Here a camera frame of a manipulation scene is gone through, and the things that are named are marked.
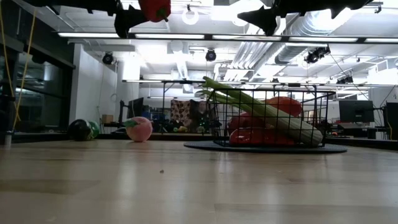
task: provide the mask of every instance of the red pepper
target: red pepper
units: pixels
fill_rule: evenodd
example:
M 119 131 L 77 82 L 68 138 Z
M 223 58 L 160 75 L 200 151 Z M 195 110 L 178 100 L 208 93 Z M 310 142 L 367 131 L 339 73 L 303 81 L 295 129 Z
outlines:
M 271 105 L 283 112 L 290 113 L 292 116 L 298 116 L 302 112 L 301 103 L 286 96 L 277 96 L 266 100 L 268 105 Z
M 149 21 L 169 21 L 167 18 L 171 14 L 170 0 L 138 0 L 138 3 Z
M 241 113 L 240 116 L 233 116 L 228 125 L 228 133 L 231 134 L 238 128 L 250 128 L 265 126 L 264 120 L 259 117 L 252 117 L 250 113 Z
M 231 145 L 250 144 L 250 145 L 285 145 L 294 144 L 293 139 L 276 131 L 266 128 L 239 128 L 229 137 Z

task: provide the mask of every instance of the security camera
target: security camera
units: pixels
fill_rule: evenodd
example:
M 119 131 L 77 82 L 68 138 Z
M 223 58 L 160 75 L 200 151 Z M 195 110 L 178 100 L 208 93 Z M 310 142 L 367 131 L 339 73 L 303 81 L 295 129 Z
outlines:
M 105 56 L 102 58 L 102 62 L 104 62 L 105 65 L 112 65 L 113 60 L 114 58 L 112 52 L 106 52 Z
M 217 58 L 217 54 L 214 51 L 214 49 L 208 49 L 207 54 L 206 54 L 206 61 L 213 62 L 214 60 L 216 60 L 216 58 Z

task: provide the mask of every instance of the floor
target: floor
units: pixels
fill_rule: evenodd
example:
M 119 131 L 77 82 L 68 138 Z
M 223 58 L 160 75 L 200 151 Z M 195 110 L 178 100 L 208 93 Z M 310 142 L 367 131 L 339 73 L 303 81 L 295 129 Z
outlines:
M 211 152 L 182 142 L 0 149 L 0 223 L 398 223 L 398 154 Z

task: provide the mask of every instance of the black wire basket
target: black wire basket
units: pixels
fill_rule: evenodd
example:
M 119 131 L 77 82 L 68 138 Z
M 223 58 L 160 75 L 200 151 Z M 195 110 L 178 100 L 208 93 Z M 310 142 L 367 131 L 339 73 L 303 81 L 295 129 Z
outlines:
M 224 147 L 323 147 L 333 91 L 217 89 L 208 98 L 210 133 Z

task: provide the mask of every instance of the black mat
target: black mat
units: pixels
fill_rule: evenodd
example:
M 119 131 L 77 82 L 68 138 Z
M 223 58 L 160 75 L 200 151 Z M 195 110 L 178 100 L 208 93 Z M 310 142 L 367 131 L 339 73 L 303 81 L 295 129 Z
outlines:
M 185 147 L 212 151 L 290 153 L 290 154 L 326 154 L 346 152 L 346 146 L 326 145 L 325 147 L 223 147 L 213 141 L 195 141 L 184 143 Z

